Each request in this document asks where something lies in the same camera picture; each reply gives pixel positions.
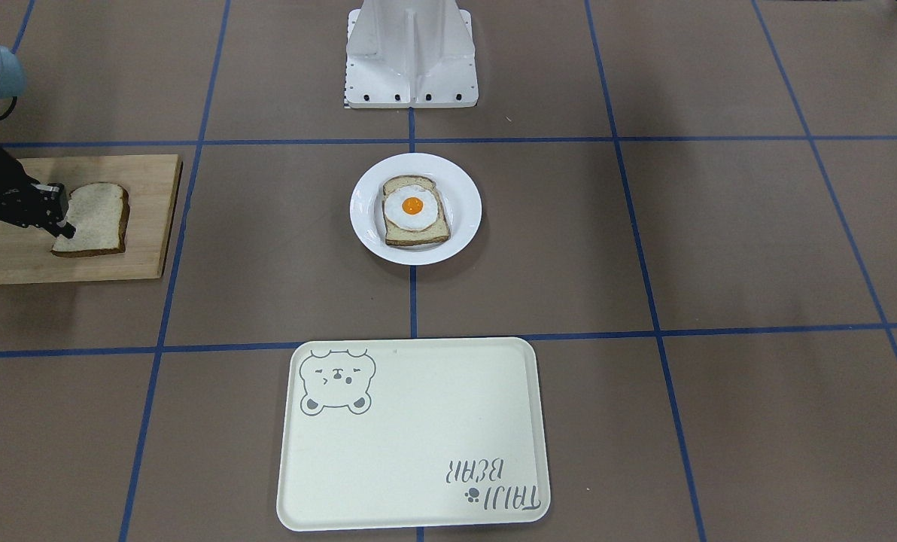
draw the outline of egg white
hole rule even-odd
[[[408,214],[401,208],[405,199],[421,199],[421,211],[417,214]],[[385,200],[385,218],[391,220],[394,225],[403,230],[422,231],[435,224],[439,217],[439,203],[427,188],[417,184],[410,184],[397,189]]]

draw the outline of rectangular tray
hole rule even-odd
[[[318,342],[291,356],[284,527],[533,522],[548,510],[538,369],[524,340]]]

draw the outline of white bracket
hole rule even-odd
[[[472,107],[472,14],[455,0],[365,0],[348,14],[345,105]]]

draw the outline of blue joint cap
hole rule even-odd
[[[0,99],[21,96],[26,89],[26,77],[21,62],[11,49],[0,45]]]

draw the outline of round plate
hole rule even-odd
[[[448,241],[415,247],[385,244],[382,185],[398,175],[421,175],[435,181],[452,234]],[[462,168],[434,154],[409,152],[386,158],[366,171],[351,193],[348,213],[356,236],[377,256],[404,265],[427,265],[455,256],[472,241],[482,223],[482,198],[476,183]]]

